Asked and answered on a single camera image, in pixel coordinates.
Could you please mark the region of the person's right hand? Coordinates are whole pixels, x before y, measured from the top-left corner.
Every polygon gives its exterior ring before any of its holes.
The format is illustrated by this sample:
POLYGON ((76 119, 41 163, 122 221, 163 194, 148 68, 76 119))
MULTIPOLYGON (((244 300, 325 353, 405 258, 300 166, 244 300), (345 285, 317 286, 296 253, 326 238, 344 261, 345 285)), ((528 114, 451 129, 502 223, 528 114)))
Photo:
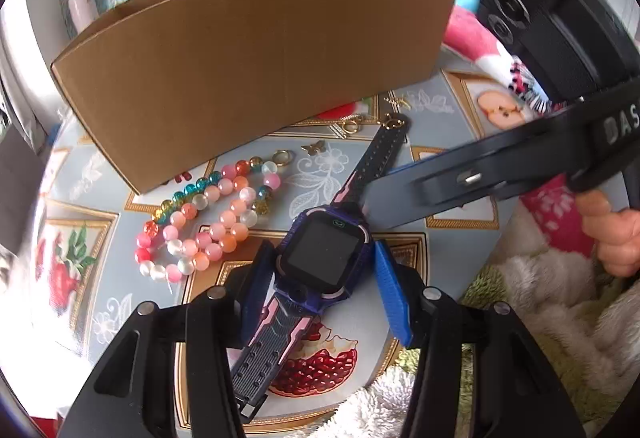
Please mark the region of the person's right hand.
POLYGON ((576 206, 582 216, 582 231, 594 239, 597 258, 605 270, 619 278, 639 271, 640 213, 626 208, 614 212, 608 197, 600 190, 578 194, 576 206))

